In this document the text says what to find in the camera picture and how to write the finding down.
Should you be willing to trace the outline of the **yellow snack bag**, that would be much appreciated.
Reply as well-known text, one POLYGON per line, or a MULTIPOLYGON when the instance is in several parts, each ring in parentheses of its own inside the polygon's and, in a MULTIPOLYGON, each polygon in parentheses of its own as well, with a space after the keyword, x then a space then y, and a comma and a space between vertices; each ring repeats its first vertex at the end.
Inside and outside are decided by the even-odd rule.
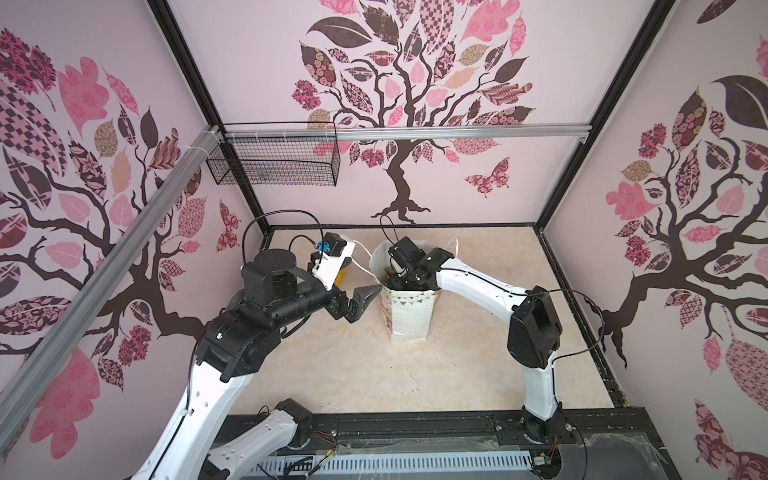
POLYGON ((342 268, 342 269, 339 271, 339 273, 337 274, 337 276, 336 276, 336 279, 335 279, 335 281, 334 281, 334 284, 335 284, 336 286, 339 286, 339 287, 341 287, 341 286, 342 286, 342 283, 343 283, 343 280, 344 280, 344 278, 345 278, 345 276, 346 276, 346 272, 347 272, 347 271, 348 271, 348 268, 347 268, 347 267, 343 267, 343 268, 342 268))

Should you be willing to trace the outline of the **white patterned paper bag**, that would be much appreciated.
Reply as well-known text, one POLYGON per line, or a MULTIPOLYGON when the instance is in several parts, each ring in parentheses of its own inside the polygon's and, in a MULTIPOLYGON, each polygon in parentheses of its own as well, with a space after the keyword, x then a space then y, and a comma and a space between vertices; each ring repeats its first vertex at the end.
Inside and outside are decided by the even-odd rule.
POLYGON ((381 242, 373 251, 362 242, 353 240, 356 251, 368 256, 368 265, 357 260, 353 263, 375 279, 382 286, 377 302, 390 339, 393 342, 426 340, 430 323, 440 293, 435 290, 406 290, 404 286, 393 287, 404 268, 392 258, 389 240, 381 242))

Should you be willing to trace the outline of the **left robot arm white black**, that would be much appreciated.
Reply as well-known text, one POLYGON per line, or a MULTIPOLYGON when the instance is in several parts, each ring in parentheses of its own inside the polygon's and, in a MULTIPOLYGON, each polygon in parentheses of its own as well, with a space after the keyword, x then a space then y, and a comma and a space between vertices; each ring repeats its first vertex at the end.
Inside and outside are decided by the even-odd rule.
POLYGON ((378 284, 352 294, 336 285, 354 250, 353 242, 328 233, 305 269, 286 249, 263 250, 244 264, 243 290, 197 341, 184 394, 135 478, 241 479, 274 452, 308 443, 312 414, 293 399, 223 445, 214 441, 288 325, 320 310, 354 323, 380 293, 378 284))

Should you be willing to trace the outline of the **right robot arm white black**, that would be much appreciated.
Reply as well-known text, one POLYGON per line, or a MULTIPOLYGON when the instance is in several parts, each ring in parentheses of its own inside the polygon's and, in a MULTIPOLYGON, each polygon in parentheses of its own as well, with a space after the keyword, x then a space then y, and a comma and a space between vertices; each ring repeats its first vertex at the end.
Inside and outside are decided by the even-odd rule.
POLYGON ((388 248, 395 267, 392 284, 414 291, 457 294, 497 316, 508 326, 507 351, 522 367, 525 400, 521 429, 537 444, 555 441, 554 362, 563 331, 550 293, 515 287, 484 274, 442 248, 429 252, 404 237, 388 248))

